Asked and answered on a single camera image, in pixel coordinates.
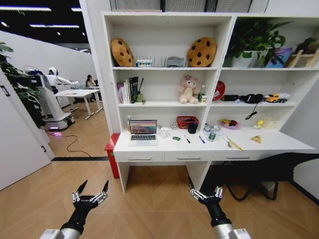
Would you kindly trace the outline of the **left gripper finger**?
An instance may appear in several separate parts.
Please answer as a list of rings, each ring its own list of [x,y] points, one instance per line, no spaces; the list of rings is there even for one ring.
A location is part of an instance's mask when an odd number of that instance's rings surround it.
[[[80,195],[83,192],[88,180],[85,180],[84,183],[82,183],[76,192],[72,193],[72,202],[79,202],[80,201]]]
[[[102,203],[107,197],[108,197],[108,185],[109,180],[106,181],[102,191],[98,193],[96,196],[94,196],[92,199],[90,199],[90,202],[100,204]]]

